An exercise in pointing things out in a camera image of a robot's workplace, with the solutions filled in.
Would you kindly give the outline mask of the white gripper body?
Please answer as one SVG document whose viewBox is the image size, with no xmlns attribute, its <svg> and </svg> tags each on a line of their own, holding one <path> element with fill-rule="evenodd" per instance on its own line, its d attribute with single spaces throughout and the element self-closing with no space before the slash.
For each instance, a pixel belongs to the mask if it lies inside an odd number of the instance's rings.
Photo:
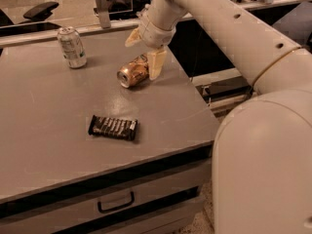
<svg viewBox="0 0 312 234">
<path fill-rule="evenodd" d="M 176 29 L 164 30 L 154 25 L 148 17 L 148 12 L 144 11 L 140 17 L 138 25 L 138 33 L 141 41 L 149 48 L 158 49 L 168 46 L 175 33 Z"/>
</svg>

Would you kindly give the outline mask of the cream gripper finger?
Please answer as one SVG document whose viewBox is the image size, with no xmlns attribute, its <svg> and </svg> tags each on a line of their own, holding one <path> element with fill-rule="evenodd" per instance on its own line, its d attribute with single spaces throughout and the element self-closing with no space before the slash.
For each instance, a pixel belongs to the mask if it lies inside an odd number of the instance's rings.
<svg viewBox="0 0 312 234">
<path fill-rule="evenodd" d="M 137 44 L 138 42 L 141 41 L 141 36 L 139 33 L 139 28 L 135 28 L 130 36 L 127 38 L 126 42 L 125 42 L 125 46 L 126 47 L 132 47 L 133 45 Z"/>
<path fill-rule="evenodd" d="M 152 50 L 147 53 L 147 63 L 150 80 L 155 80 L 160 75 L 166 56 L 167 51 L 164 48 Z"/>
</svg>

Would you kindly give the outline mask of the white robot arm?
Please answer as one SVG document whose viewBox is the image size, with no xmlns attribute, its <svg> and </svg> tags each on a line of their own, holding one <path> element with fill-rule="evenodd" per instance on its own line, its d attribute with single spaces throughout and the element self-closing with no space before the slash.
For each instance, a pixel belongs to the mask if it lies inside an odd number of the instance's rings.
<svg viewBox="0 0 312 234">
<path fill-rule="evenodd" d="M 230 0 L 152 0 L 127 41 L 167 46 L 186 14 L 256 93 L 214 138 L 214 233 L 312 234 L 312 54 Z"/>
</svg>

